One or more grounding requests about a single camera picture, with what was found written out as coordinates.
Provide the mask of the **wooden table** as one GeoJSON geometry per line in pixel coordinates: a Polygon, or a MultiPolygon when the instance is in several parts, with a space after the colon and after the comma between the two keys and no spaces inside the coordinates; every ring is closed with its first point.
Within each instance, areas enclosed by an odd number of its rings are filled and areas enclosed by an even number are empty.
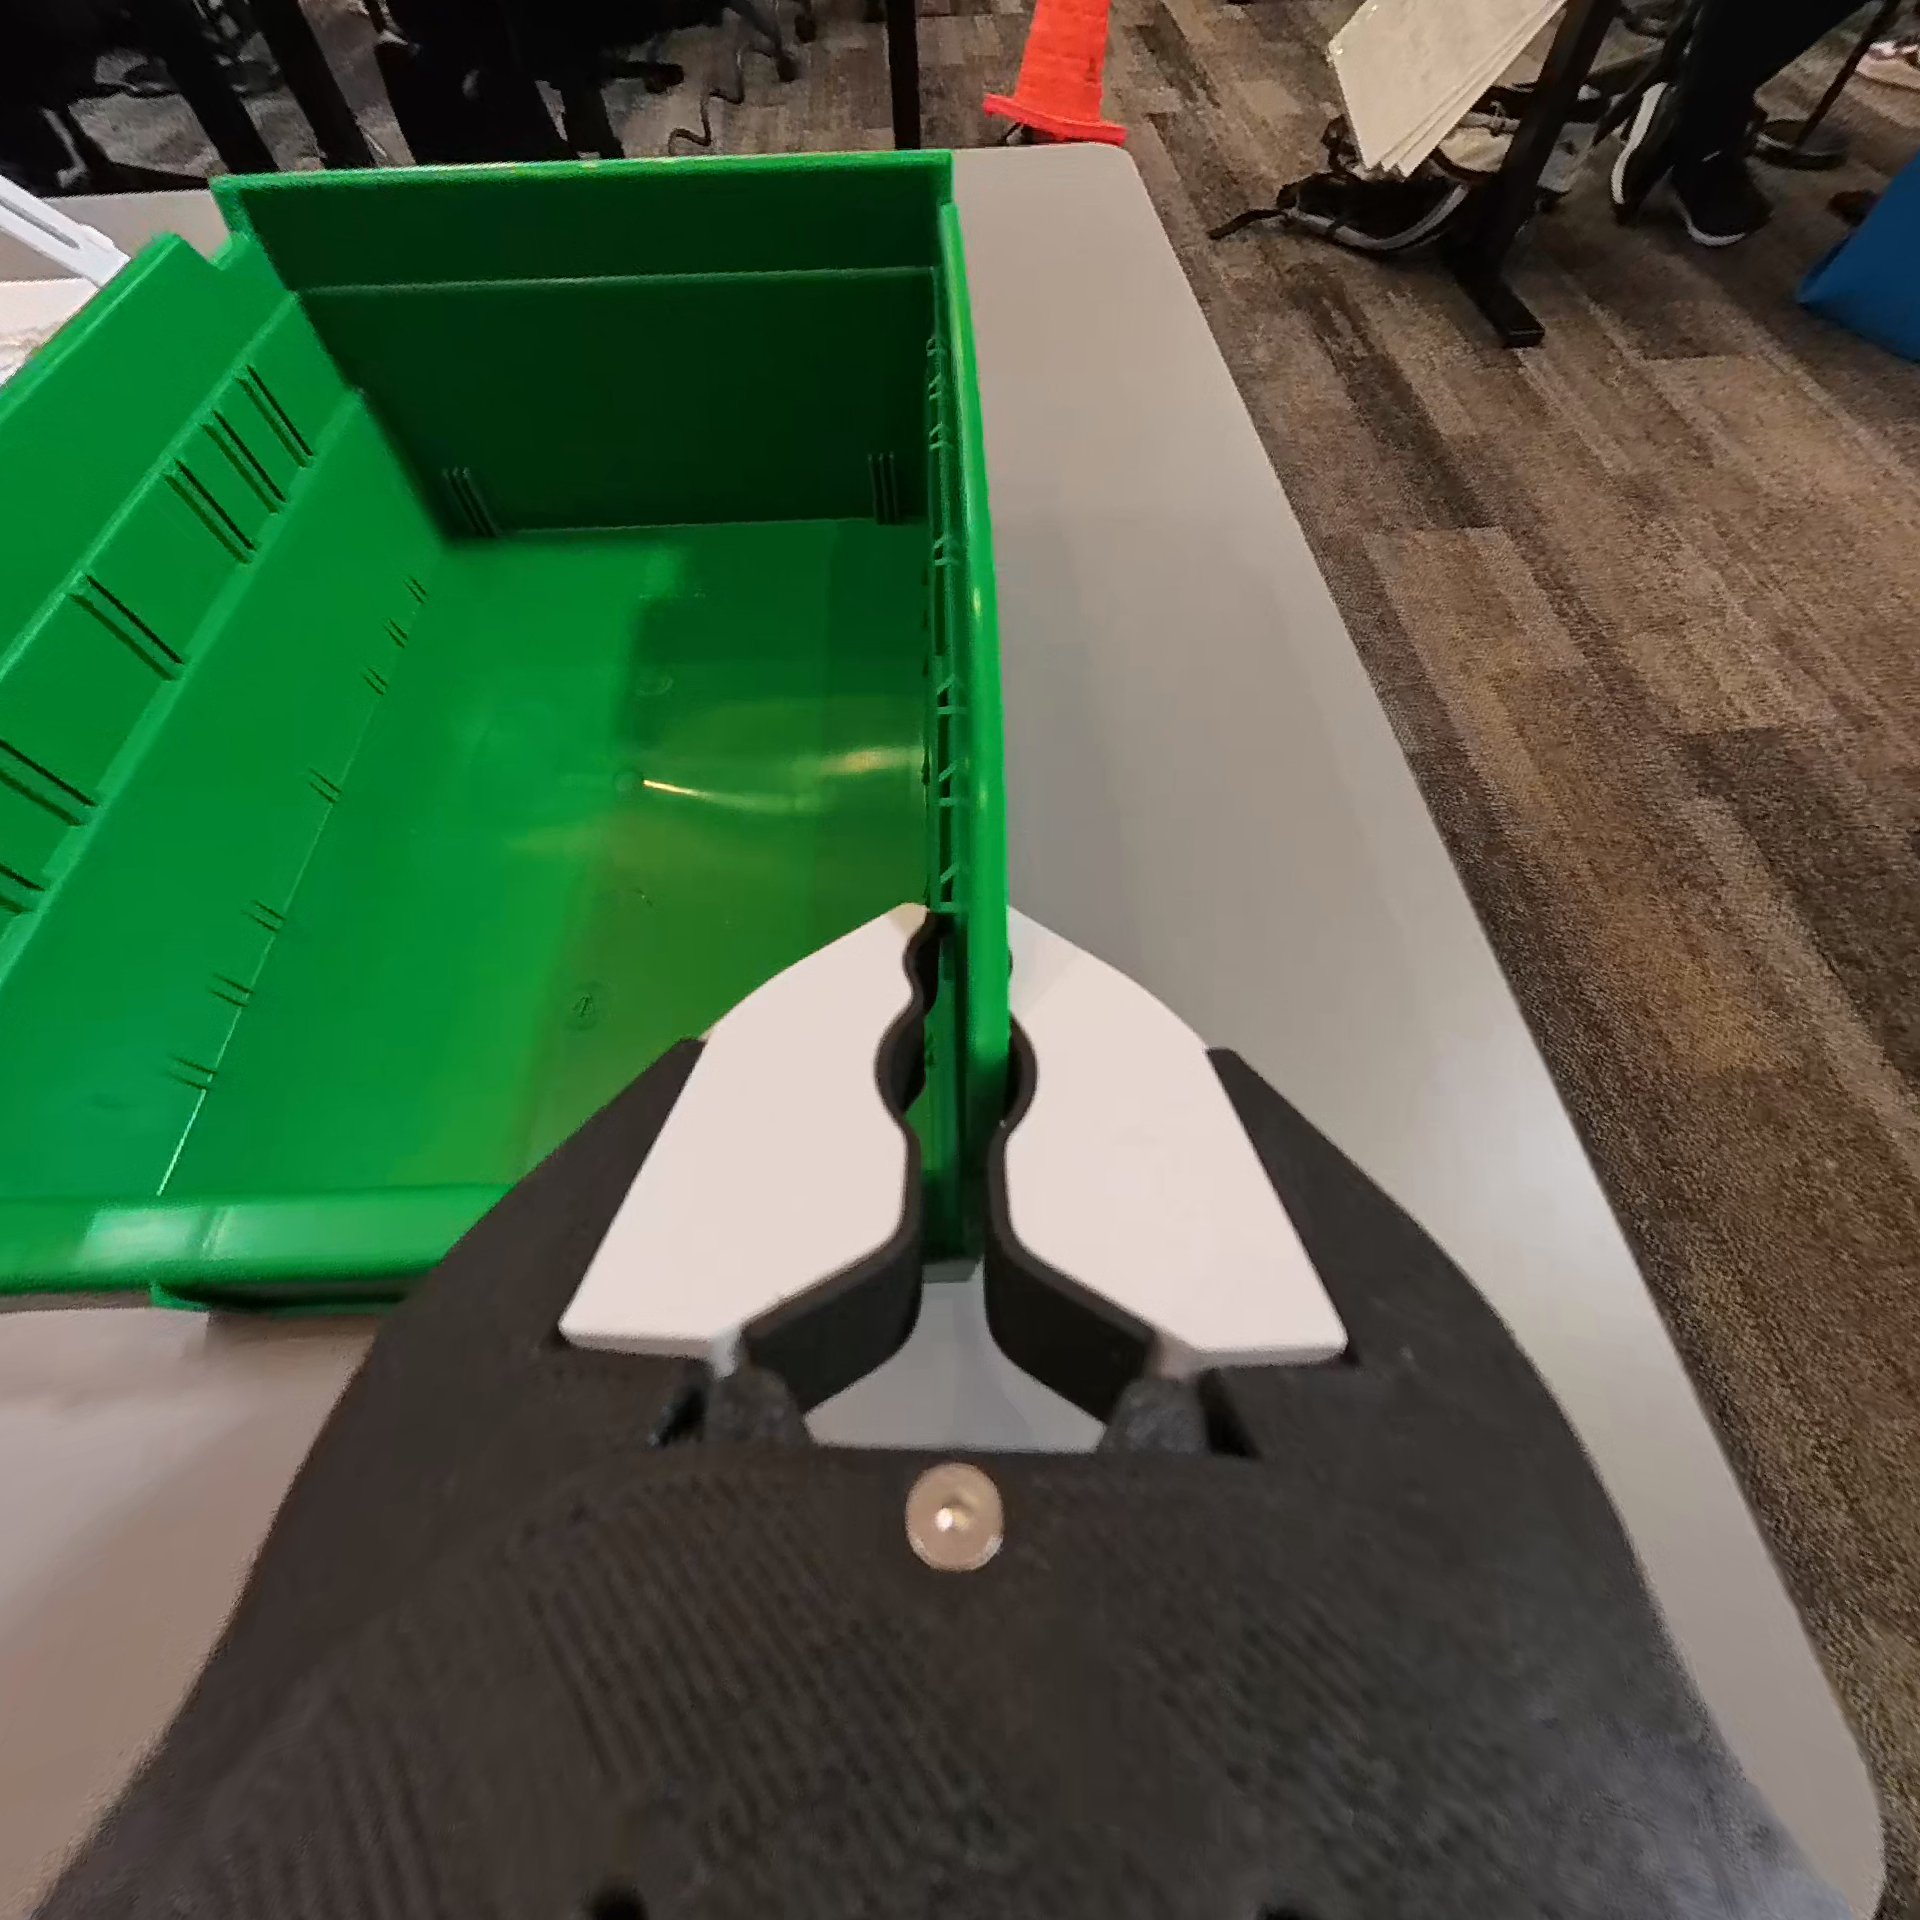
{"type": "Polygon", "coordinates": [[[1541,179],[1595,58],[1614,27],[1618,2],[1568,2],[1538,78],[1476,217],[1446,251],[1446,272],[1507,350],[1542,344],[1546,324],[1507,281],[1507,258],[1541,201],[1541,179]]]}

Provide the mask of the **blue plastic bin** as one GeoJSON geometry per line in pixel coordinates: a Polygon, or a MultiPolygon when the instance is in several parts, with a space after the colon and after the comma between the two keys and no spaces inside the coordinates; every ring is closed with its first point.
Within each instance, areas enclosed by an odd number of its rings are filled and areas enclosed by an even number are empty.
{"type": "Polygon", "coordinates": [[[1859,227],[1799,281],[1797,303],[1917,363],[1917,158],[1874,198],[1859,227]]]}

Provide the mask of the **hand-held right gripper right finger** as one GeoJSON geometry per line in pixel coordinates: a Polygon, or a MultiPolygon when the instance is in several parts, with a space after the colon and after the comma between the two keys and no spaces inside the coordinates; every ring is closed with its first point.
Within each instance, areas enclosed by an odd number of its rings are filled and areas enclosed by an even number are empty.
{"type": "Polygon", "coordinates": [[[1011,1105],[983,1163],[998,1352],[1093,1420],[1147,1379],[1316,1364],[1349,1331],[1200,1036],[1013,910],[1011,1105]]]}

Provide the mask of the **laminated paper sheet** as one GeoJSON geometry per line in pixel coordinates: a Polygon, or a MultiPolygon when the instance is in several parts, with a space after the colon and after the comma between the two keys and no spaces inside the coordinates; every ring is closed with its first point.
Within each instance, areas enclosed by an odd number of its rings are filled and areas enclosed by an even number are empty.
{"type": "Polygon", "coordinates": [[[3,233],[54,270],[3,281],[3,385],[127,265],[127,251],[3,179],[3,233]]]}

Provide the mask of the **black office chair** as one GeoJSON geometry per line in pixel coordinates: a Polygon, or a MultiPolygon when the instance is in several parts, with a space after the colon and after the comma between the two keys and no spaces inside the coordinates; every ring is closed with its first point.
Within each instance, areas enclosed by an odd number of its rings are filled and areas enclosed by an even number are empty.
{"type": "Polygon", "coordinates": [[[676,33],[735,16],[779,81],[800,71],[778,4],[366,2],[374,65],[415,164],[621,160],[606,86],[674,90],[676,33]]]}

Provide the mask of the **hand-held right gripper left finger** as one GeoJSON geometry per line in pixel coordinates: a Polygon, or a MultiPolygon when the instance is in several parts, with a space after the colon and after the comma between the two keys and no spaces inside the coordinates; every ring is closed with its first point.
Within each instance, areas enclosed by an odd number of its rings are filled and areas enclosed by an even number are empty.
{"type": "Polygon", "coordinates": [[[559,1316],[579,1352],[778,1377],[812,1411],[920,1315],[910,1111],[944,922],[900,904],[763,982],[687,1078],[559,1316]]]}

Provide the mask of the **grey panel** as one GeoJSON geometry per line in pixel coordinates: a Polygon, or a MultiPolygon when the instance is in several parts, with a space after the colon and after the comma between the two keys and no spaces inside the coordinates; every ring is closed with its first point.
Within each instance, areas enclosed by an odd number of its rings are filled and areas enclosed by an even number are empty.
{"type": "Polygon", "coordinates": [[[1406,177],[1568,12],[1566,2],[1362,2],[1328,44],[1359,169],[1406,177]]]}

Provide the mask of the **green plastic bin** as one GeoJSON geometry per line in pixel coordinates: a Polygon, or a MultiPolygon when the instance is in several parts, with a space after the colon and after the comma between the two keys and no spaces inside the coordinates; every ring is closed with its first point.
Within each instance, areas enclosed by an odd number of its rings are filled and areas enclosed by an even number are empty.
{"type": "Polygon", "coordinates": [[[1011,1054],[958,158],[228,177],[4,385],[4,1306],[386,1304],[674,1043],[949,924],[1011,1054]]]}

